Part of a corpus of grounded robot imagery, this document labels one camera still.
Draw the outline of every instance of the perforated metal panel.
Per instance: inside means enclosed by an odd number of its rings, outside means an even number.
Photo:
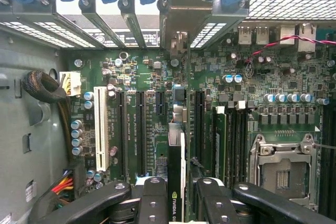
[[[336,0],[250,0],[247,19],[333,20]]]

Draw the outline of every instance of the green circuit board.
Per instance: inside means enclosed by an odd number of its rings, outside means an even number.
[[[244,121],[235,123],[235,131],[242,130],[240,139],[246,137],[244,143],[236,146],[231,154],[246,155],[244,164],[240,165],[243,175],[240,179],[247,181],[246,167],[248,167],[248,153],[257,134],[263,134],[266,142],[270,143],[299,143],[305,134],[313,135],[317,142],[321,142],[323,106],[316,103],[318,98],[328,98],[334,92],[335,81],[331,78],[333,67],[328,67],[328,60],[333,59],[335,52],[326,46],[317,46],[312,53],[312,58],[302,61],[302,55],[297,53],[295,46],[277,47],[265,50],[261,56],[270,57],[271,62],[258,63],[255,59],[247,64],[252,52],[261,46],[242,46],[220,44],[211,51],[192,51],[179,60],[177,67],[171,65],[169,52],[148,50],[128,50],[128,59],[121,67],[116,66],[116,59],[121,51],[68,51],[69,70],[81,74],[80,98],[72,97],[72,119],[80,119],[85,123],[83,132],[83,152],[77,158],[93,157],[95,154],[95,128],[94,122],[86,122],[88,110],[84,108],[83,94],[93,91],[93,87],[105,86],[113,83],[117,93],[125,95],[125,121],[120,122],[118,99],[108,99],[109,146],[118,148],[117,155],[110,157],[110,167],[104,177],[104,183],[116,179],[124,179],[134,185],[139,175],[139,128],[137,121],[137,92],[143,91],[145,98],[145,175],[162,176],[166,174],[160,168],[166,165],[168,156],[168,127],[173,121],[173,101],[171,86],[180,84],[186,87],[186,104],[190,118],[183,123],[183,128],[190,129],[190,143],[187,143],[188,158],[196,158],[202,168],[204,176],[218,176],[216,160],[219,144],[216,132],[219,127],[225,127],[226,134],[230,133],[229,122],[218,126],[216,107],[224,106],[228,118],[230,111],[235,110],[237,101],[245,100],[249,106],[244,110]],[[74,65],[74,61],[83,62],[81,68]],[[288,68],[295,70],[288,74]],[[103,69],[109,69],[111,75],[103,75]],[[226,83],[223,76],[240,75],[241,82]],[[158,115],[156,112],[156,94],[161,92],[164,96],[165,112]],[[266,94],[311,94],[311,102],[266,102]],[[197,103],[202,101],[203,107],[199,110]],[[120,131],[126,131],[127,139],[121,139]],[[122,153],[122,146],[127,145],[127,153]],[[127,172],[124,169],[123,159],[127,158]],[[186,216],[194,219],[191,210],[191,198],[187,183],[187,208]]]

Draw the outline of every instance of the white pci slot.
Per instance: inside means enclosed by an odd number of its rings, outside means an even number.
[[[96,133],[97,170],[105,172],[109,167],[109,141],[107,124],[107,88],[94,87],[94,131]]]

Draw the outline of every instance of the motherboard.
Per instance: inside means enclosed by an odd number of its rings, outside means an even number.
[[[251,57],[261,47],[229,33],[212,49],[173,59],[159,50],[67,51],[69,70],[80,73],[71,135],[86,191],[177,176],[173,198],[182,199],[188,221],[193,179],[205,176],[228,188],[248,181],[318,210],[314,143],[322,143],[323,107],[335,89],[335,51],[280,45]]]

